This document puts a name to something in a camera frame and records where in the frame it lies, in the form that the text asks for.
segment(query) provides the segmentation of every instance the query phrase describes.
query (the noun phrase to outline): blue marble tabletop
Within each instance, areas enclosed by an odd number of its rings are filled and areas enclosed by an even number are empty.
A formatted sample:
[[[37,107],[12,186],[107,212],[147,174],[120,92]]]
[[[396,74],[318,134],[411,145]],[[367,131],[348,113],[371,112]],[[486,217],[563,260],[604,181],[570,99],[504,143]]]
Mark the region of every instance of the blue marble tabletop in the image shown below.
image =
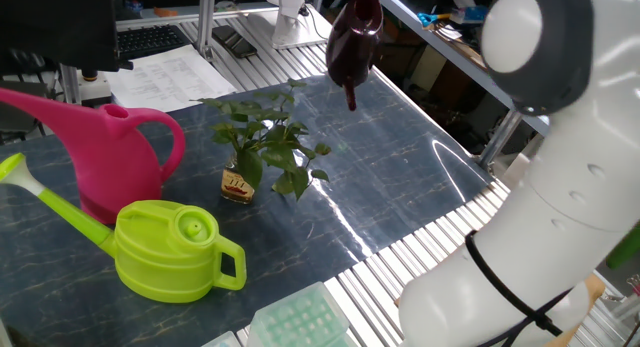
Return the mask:
[[[490,177],[417,107],[377,75],[357,88],[358,110],[328,77],[297,89],[294,117],[309,145],[333,148],[299,202],[270,191],[279,175],[266,169],[253,204],[220,196],[230,147],[210,141],[216,109],[172,113],[187,151],[165,183],[163,198],[205,208],[225,237],[246,251],[248,281],[237,292],[213,289],[191,304],[163,304],[122,283],[112,259],[35,197],[0,187],[0,317],[39,346],[199,347],[253,313],[316,281],[325,281],[417,228],[462,205]],[[252,93],[230,96],[251,99]],[[159,158],[171,150],[166,127],[141,126]],[[46,137],[0,147],[0,158],[28,157],[33,175],[79,205],[73,166],[60,141]]]

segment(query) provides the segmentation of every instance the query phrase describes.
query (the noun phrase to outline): jar label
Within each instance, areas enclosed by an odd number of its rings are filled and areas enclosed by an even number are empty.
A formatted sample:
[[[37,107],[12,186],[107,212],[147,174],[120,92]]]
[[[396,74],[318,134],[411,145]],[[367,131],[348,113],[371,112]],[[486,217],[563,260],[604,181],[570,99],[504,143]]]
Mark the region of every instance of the jar label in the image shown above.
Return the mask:
[[[251,199],[254,194],[253,188],[244,181],[242,176],[227,169],[222,172],[222,192],[246,199]]]

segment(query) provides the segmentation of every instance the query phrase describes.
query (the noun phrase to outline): computer monitor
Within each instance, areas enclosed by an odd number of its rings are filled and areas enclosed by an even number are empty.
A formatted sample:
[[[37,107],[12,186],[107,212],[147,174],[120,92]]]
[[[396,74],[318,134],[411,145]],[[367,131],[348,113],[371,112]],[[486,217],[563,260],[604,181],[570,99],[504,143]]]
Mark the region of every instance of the computer monitor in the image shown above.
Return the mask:
[[[0,0],[0,75],[15,68],[13,50],[117,71],[113,0]]]

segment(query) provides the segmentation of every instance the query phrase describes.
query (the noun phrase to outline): white robot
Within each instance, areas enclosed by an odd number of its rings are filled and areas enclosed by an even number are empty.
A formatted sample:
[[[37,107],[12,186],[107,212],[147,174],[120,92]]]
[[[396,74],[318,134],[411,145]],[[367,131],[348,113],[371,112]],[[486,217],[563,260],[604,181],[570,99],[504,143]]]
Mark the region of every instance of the white robot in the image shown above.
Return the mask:
[[[305,0],[267,1],[280,7],[277,13],[251,13],[247,18],[267,39],[271,39],[273,48],[308,46],[323,42],[329,37],[331,25],[318,12],[306,9]]]
[[[581,281],[640,220],[640,0],[496,0],[481,47],[549,134],[493,219],[407,285],[403,347],[542,346],[582,321]]]

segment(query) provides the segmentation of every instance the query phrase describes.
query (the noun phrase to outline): keyboard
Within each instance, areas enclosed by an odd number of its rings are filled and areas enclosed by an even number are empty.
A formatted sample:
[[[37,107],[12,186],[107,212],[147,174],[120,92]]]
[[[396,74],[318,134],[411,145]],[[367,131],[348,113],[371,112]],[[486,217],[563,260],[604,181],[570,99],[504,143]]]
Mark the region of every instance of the keyboard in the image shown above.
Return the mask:
[[[118,32],[121,59],[134,59],[166,52],[191,43],[176,26],[153,26]]]

